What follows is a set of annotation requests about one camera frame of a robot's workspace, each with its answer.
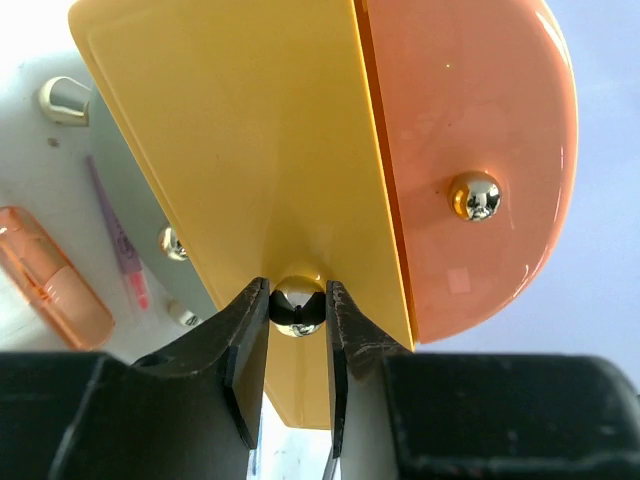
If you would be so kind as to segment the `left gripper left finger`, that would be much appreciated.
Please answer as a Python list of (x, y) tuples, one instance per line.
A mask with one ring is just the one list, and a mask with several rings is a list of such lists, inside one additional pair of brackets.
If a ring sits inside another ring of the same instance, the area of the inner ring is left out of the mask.
[(243, 479), (257, 445), (269, 282), (131, 365), (81, 354), (90, 372), (50, 479)]

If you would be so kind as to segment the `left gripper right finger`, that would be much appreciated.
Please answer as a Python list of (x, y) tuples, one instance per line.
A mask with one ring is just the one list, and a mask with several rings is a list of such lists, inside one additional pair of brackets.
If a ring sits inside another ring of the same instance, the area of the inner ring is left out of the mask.
[(408, 355), (364, 315), (343, 283), (326, 291), (330, 459), (343, 479), (397, 479), (384, 359)]

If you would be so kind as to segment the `round white drawer organizer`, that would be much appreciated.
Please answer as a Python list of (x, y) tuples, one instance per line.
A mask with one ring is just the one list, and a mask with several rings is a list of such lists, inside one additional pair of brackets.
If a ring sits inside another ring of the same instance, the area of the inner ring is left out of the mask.
[(330, 280), (402, 346), (487, 320), (548, 261), (577, 168), (544, 1), (76, 1), (116, 214), (201, 317)]

